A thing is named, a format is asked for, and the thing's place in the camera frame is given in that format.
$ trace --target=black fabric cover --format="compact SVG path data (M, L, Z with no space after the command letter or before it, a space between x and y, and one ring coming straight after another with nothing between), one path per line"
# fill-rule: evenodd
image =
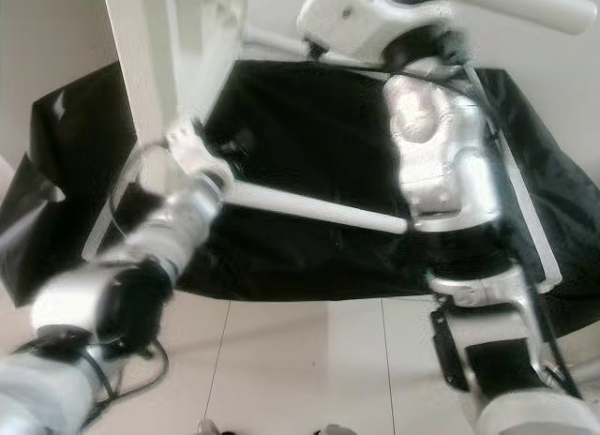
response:
M0 274L16 305L81 261L135 141L118 64L33 104L29 153L0 208Z
M509 144L562 270L562 285L547 296L558 330L600 319L600 192L505 72L484 70L482 79L509 127ZM406 217L382 86L310 64L239 62L206 125L207 141L250 182ZM117 65L41 99L32 121L30 159L23 160L0 209L0 273L20 304L49 274L81 261L83 243L135 142ZM66 198L46 203L38 187L28 186L32 175ZM506 239L530 277L541 280L541 263L500 169L498 180ZM33 214L40 202L43 209ZM132 186L119 218L133 225L153 204ZM24 215L32 216L27 230L8 236ZM106 244L114 238L109 233ZM262 301L427 293L420 246L416 234L227 206L179 287Z

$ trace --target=robotic arm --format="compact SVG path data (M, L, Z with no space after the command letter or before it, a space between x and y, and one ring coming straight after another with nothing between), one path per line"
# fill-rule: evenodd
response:
M585 0L467 1L567 33L595 18ZM485 102L460 91L473 86L473 71L451 23L445 0L307 0L298 20L322 50L391 74L384 96L401 159L398 186L426 244L439 304L434 343L476 432L600 435L583 402L546 385L547 328L498 231ZM469 74L457 75L462 69ZM186 186L126 240L42 289L32 311L37 338L0 360L0 434L77 433L115 399L129 357L155 342L173 285L235 194L229 167L208 154L191 122L174 127L167 143Z
M568 34L583 32L596 16L586 0L466 1ZM390 74L383 93L400 158L398 185L439 305L431 314L433 340L442 374L463 396L476 433L598 434L536 287L503 242L488 154L495 143L489 130L503 125L489 123L485 90L451 23L445 0L307 0L298 20L322 51ZM545 341L574 397L547 385Z

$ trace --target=white metal bar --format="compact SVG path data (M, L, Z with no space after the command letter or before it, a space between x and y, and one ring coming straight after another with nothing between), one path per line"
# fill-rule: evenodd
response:
M362 227L380 232L405 233L408 228L407 221L401 217L392 217L338 203L320 201L246 182L234 183L225 196L225 202L268 212L336 222L337 224Z

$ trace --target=white tile floor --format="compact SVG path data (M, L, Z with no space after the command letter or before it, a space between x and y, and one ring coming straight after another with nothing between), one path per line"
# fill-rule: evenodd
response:
M470 435L439 373L431 308L426 297L266 304L179 293L161 336L167 380L90 432L189 435L208 416L239 435L310 435L327 423L359 435ZM0 312L7 351L27 338L27 314L1 293ZM127 383L152 373L132 365Z

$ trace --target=white handle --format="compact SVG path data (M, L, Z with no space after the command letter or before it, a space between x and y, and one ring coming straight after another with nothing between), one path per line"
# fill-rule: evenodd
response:
M373 231L405 233L407 229L407 222L401 217L382 215L245 182L234 182L225 196L225 202Z
M538 23L577 35L596 19L597 6L589 0L460 0L480 8Z

